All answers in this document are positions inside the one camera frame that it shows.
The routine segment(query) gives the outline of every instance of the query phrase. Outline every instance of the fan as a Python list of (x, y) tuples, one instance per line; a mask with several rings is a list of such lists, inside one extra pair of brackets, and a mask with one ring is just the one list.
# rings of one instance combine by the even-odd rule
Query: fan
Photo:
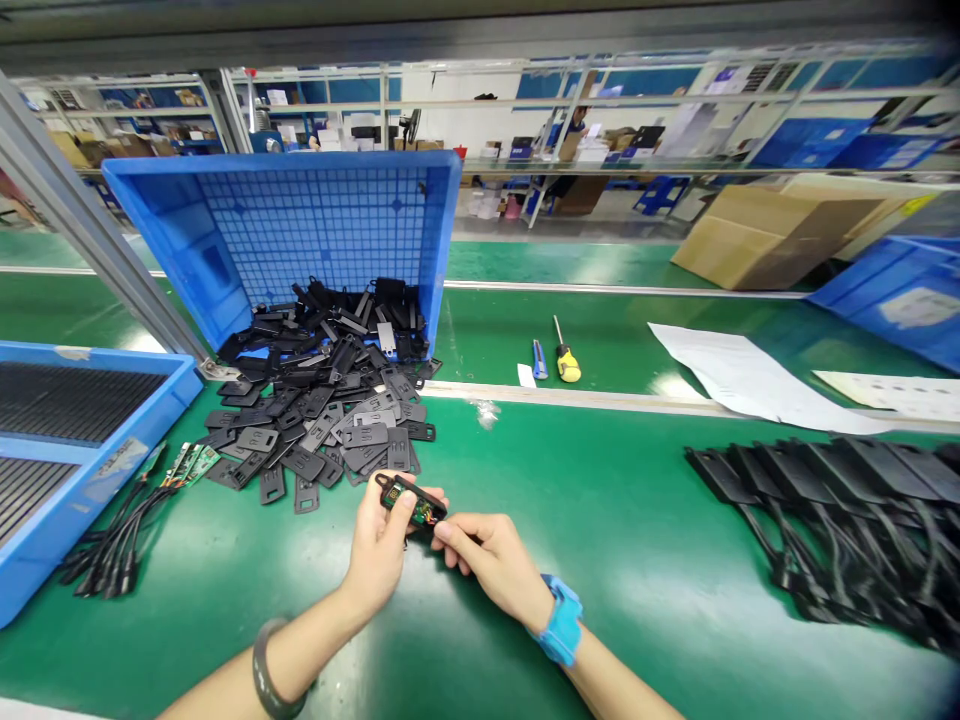
[(408, 118), (400, 118), (400, 127), (403, 128), (403, 149), (406, 150), (407, 146), (416, 141), (417, 139), (417, 128), (420, 126), (420, 110), (414, 110), (410, 113)]

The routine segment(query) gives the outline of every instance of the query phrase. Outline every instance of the screwdriver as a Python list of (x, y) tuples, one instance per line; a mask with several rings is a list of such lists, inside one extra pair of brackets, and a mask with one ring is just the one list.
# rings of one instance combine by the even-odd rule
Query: screwdriver
[(570, 346), (563, 342), (563, 335), (560, 333), (560, 321), (557, 316), (553, 316), (553, 324), (557, 326), (557, 337), (560, 338), (560, 344), (557, 345), (557, 368), (560, 370), (560, 379), (564, 382), (576, 382), (580, 379), (580, 363), (570, 351)]

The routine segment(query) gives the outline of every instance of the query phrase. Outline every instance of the blue watch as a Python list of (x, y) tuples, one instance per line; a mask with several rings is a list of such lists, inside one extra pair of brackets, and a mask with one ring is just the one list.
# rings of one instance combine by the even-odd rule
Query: blue watch
[(580, 624), (577, 622), (583, 617), (583, 605), (577, 594), (567, 587), (563, 581), (554, 576), (543, 574), (540, 577), (550, 588), (556, 602), (553, 604), (553, 615), (550, 624), (540, 635), (533, 635), (534, 640), (543, 648), (547, 657), (556, 663), (571, 667), (580, 646)]

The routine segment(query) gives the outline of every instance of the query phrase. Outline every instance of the blue box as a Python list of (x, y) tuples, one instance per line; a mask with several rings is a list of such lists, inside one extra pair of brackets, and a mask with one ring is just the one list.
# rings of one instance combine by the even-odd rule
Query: blue box
[(433, 353), (463, 163), (452, 150), (108, 160), (103, 174), (214, 349), (316, 277), (420, 287)]
[(187, 355), (0, 342), (0, 361), (166, 375), (96, 447), (0, 433), (0, 457), (75, 465), (70, 477), (0, 546), (0, 628), (12, 621), (203, 387)]
[(861, 135), (833, 159), (830, 167), (906, 170), (935, 152), (944, 142), (946, 138), (930, 135)]
[(884, 238), (807, 300), (960, 373), (960, 238)]
[(785, 120), (753, 160), (763, 167), (827, 167), (872, 121), (845, 118)]

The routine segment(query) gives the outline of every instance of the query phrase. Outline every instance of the hand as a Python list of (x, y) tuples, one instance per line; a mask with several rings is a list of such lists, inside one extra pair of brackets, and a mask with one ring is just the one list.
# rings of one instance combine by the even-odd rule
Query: hand
[(433, 534), (430, 547), (443, 549), (447, 567), (473, 571), (487, 596), (534, 635), (547, 629), (553, 595), (509, 517), (456, 513), (437, 523)]
[[(399, 475), (416, 482), (408, 473), (394, 470), (377, 470), (377, 473)], [(449, 506), (442, 488), (423, 488)], [(360, 607), (369, 620), (387, 604), (397, 589), (400, 572), (403, 570), (404, 538), (414, 531), (409, 525), (417, 496), (404, 491), (392, 511), (380, 504), (381, 487), (372, 479), (367, 481), (367, 491), (357, 510), (357, 526), (353, 531), (353, 547), (350, 550), (350, 569), (343, 579), (341, 589), (350, 595), (352, 602)]]

